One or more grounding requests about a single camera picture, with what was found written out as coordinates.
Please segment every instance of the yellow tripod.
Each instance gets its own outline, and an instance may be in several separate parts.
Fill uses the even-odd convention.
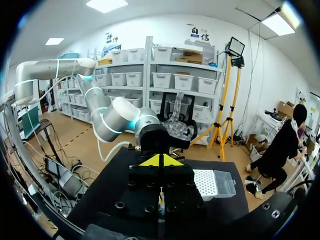
[[[225,146],[226,141],[227,141],[229,128],[231,130],[231,147],[234,146],[234,124],[233,124],[233,118],[232,117],[234,115],[234,110],[235,110],[235,107],[236,107],[236,102],[237,102],[237,97],[238,97],[240,76],[241,76],[241,67],[238,67],[237,74],[236,74],[236,85],[235,85],[235,90],[234,90],[233,102],[232,102],[232,106],[230,106],[230,108],[231,108],[230,116],[227,117],[224,120],[224,122],[221,124],[221,128],[223,128],[223,126],[227,123],[225,131],[224,131],[224,134],[223,134],[223,138],[220,137],[221,149],[220,149],[220,154],[218,155],[218,158],[220,158],[220,156],[222,155],[223,161],[225,161],[224,160],[224,157],[225,157],[224,146]]]
[[[222,101],[219,109],[219,113],[218,113],[218,117],[217,117],[217,121],[211,126],[209,127],[202,135],[200,135],[199,137],[197,137],[196,139],[194,139],[191,143],[190,143],[190,147],[195,144],[197,141],[199,141],[200,139],[202,139],[207,133],[211,132],[214,129],[214,133],[213,133],[213,137],[211,139],[210,144],[208,145],[207,148],[211,148],[214,141],[217,139],[217,137],[220,137],[220,145],[221,148],[224,149],[224,142],[222,141],[223,139],[223,135],[222,135],[222,130],[221,130],[221,125],[220,125],[220,121],[221,121],[221,117],[222,117],[222,112],[224,109],[224,105],[225,105],[225,101],[226,101],[226,96],[227,96],[227,92],[228,92],[228,87],[229,87],[229,79],[230,79],[230,70],[231,70],[231,56],[228,57],[228,64],[227,64],[227,70],[226,70],[226,78],[225,78],[225,86],[224,86],[224,90],[223,90],[223,95],[222,95]],[[225,162],[225,151],[222,151],[222,160]]]

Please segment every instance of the person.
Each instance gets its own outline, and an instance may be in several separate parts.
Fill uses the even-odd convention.
[[[256,192],[256,198],[261,200],[264,199],[266,192],[274,190],[284,183],[287,174],[282,167],[286,164],[287,158],[300,159],[307,153],[306,148],[301,153],[298,151],[298,147],[301,143],[297,133],[298,128],[306,119],[306,107],[302,104],[298,104],[293,110],[293,120],[296,122],[296,130],[292,126],[292,123],[294,123],[292,122],[293,120],[287,120],[262,157],[245,167],[247,172],[251,172],[255,168],[258,168],[259,172],[264,173],[269,178],[275,179],[262,191]]]

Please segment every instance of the white wall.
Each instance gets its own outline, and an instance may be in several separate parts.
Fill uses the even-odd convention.
[[[250,87],[252,57],[249,44],[248,31],[234,24],[214,19],[211,17],[189,14],[166,14],[137,18],[107,26],[88,37],[81,39],[60,54],[66,52],[80,53],[81,57],[87,56],[88,49],[93,53],[97,47],[101,51],[106,43],[106,33],[112,33],[122,43],[122,49],[143,48],[146,36],[153,36],[156,44],[169,43],[183,44],[190,38],[192,24],[199,30],[207,30],[210,43],[216,49],[223,51],[225,44],[231,37],[235,37],[245,44],[243,57],[245,67],[241,72],[239,95],[234,112],[234,126],[239,125]],[[259,38],[250,34],[252,43],[253,61],[256,58]],[[232,68],[230,84],[223,118],[229,115],[229,106],[232,104],[237,69]],[[248,102],[247,121],[244,130],[248,130],[257,111],[272,110],[279,101],[295,102],[296,88],[309,97],[309,86],[293,63],[277,48],[261,39],[257,61],[252,75],[251,95]]]

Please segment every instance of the stool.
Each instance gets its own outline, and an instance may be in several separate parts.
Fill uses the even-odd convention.
[[[261,172],[261,170],[258,167],[258,171],[260,175],[257,179],[254,179],[251,175],[247,176],[244,181],[245,189],[251,193],[255,194],[256,192],[261,192],[261,182],[260,179],[264,177],[265,179],[269,179],[270,177],[266,175],[265,173]]]

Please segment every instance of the white storage bin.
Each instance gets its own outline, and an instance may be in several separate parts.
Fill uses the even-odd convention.
[[[144,48],[134,48],[128,50],[128,61],[129,62],[139,62],[145,60],[145,49]]]
[[[252,162],[257,161],[261,157],[262,157],[262,155],[260,155],[258,153],[258,150],[257,150],[256,146],[253,146],[251,154],[250,154],[250,158],[251,158]]]
[[[82,94],[80,95],[80,98],[81,98],[81,103],[82,104],[87,104],[86,103],[86,100],[85,100],[85,96],[83,96]]]
[[[111,93],[109,93],[109,98],[110,98],[110,101],[112,102],[115,98],[117,98],[117,97],[125,97],[125,94],[123,94],[123,93],[117,93],[117,92],[111,92]]]
[[[75,104],[76,103],[76,94],[75,93],[70,93],[69,97],[70,97],[70,102]]]
[[[155,114],[159,114],[161,110],[162,104],[162,96],[153,96],[149,99],[151,109],[155,112]]]
[[[171,73],[152,72],[153,87],[168,89],[170,88]]]
[[[200,125],[198,127],[198,135],[196,136],[197,138],[200,137],[208,128],[210,128],[209,125]],[[195,144],[199,144],[199,145],[208,145],[208,138],[209,138],[209,133],[207,133],[206,135],[204,135],[201,139],[199,139]]]
[[[89,113],[88,109],[79,112],[79,116],[80,116],[80,118],[81,118],[82,120],[84,120],[85,122],[87,122],[87,123],[90,123],[90,122],[91,122],[90,113]]]
[[[83,96],[83,95],[82,95],[81,92],[74,94],[75,102],[76,102],[77,104],[82,104],[82,96]]]
[[[209,133],[204,135],[202,138],[200,138],[198,141],[196,141],[195,144],[199,144],[199,145],[208,145],[208,138],[209,138]]]
[[[124,98],[127,99],[133,106],[135,106],[137,108],[142,108],[142,96],[141,95],[128,94]]]
[[[110,73],[113,86],[125,86],[126,74],[125,73]]]
[[[143,85],[142,72],[128,72],[126,76],[126,85],[140,87]]]
[[[77,109],[77,112],[78,112],[78,116],[81,118],[81,114],[80,113],[84,113],[86,112],[88,109],[86,107],[83,107],[83,106],[79,106]]]
[[[113,64],[121,64],[128,62],[128,51],[127,50],[113,50],[111,51],[111,58]]]
[[[212,120],[210,106],[203,106],[202,102],[195,102],[192,119],[211,124],[211,122],[209,122]]]
[[[63,113],[69,114],[69,105],[68,104],[62,104],[61,108],[62,108]]]
[[[109,74],[95,75],[95,79],[101,87],[110,86],[112,84]]]
[[[170,112],[173,113],[174,109],[175,109],[175,102],[176,101],[169,101],[170,104]],[[190,103],[187,102],[181,102],[181,107],[180,107],[180,114],[185,115],[188,112],[188,106],[190,105]]]
[[[74,87],[75,88],[80,88],[79,82],[77,80],[74,80]]]
[[[214,94],[216,89],[217,80],[205,77],[198,77],[199,85],[198,92],[204,94]]]
[[[72,106],[71,107],[72,115],[75,116],[75,117],[79,117],[79,113],[78,113],[77,109],[78,109],[77,106]]]
[[[194,76],[173,74],[174,75],[174,88],[179,90],[191,91],[192,81]]]
[[[227,171],[213,171],[215,184],[218,195],[215,198],[231,198],[236,195],[236,182],[232,179],[230,172]]]
[[[67,81],[61,81],[60,84],[61,84],[61,88],[62,89],[67,89],[68,88]]]
[[[154,46],[154,60],[159,62],[168,62],[171,60],[172,47]]]
[[[70,89],[74,89],[75,88],[75,80],[73,80],[73,79],[68,80],[68,87]]]

